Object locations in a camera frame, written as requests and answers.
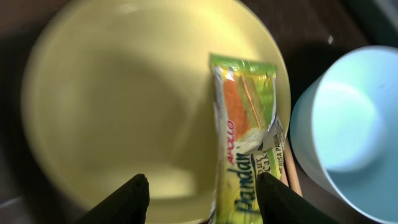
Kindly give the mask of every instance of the brand logo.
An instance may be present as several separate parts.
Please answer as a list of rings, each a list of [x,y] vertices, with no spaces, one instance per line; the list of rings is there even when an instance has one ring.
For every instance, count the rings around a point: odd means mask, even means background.
[[[227,145],[227,150],[228,150],[228,161],[231,165],[234,164],[234,154],[232,153],[232,150],[235,148],[235,124],[231,121],[228,120],[227,122],[228,130],[227,130],[227,139],[226,139],[226,145]]]
[[[249,154],[236,154],[236,163],[238,164],[238,169],[228,169],[229,172],[234,172],[239,177],[240,185],[240,198],[235,200],[235,209],[239,212],[248,213],[260,213],[260,211],[255,210],[253,205],[256,199],[256,191],[254,185],[253,171],[254,168],[254,158],[253,155]]]

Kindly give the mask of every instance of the pandan cake package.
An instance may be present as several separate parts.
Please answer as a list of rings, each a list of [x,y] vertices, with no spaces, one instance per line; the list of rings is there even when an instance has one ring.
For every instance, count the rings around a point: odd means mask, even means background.
[[[218,167],[211,223],[257,224],[256,179],[282,175],[284,132],[276,116],[276,66],[210,56],[215,79]]]

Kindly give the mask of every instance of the plastic cup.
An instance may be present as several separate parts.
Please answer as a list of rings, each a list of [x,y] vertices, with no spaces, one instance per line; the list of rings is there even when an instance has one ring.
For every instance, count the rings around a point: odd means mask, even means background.
[[[364,47],[337,60],[298,99],[290,138],[318,185],[398,223],[398,50]]]

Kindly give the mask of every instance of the yellow plate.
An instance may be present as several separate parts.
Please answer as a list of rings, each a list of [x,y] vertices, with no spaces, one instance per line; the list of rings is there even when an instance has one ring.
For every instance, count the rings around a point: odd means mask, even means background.
[[[50,180],[89,209],[137,173],[149,223],[209,216],[216,133],[209,53],[278,66],[277,112],[289,81],[270,33],[230,0],[86,0],[63,10],[28,64],[22,107]]]

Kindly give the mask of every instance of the dark table surface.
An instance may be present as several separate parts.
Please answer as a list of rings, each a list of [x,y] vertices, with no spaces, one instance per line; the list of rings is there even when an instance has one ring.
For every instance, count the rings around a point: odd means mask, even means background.
[[[68,0],[0,2],[0,223],[71,223],[83,214],[35,163],[21,122],[20,89],[37,37]],[[269,29],[285,59],[292,108],[337,58],[369,45],[337,0],[243,0]],[[297,165],[303,197],[340,223],[373,223],[314,183]]]

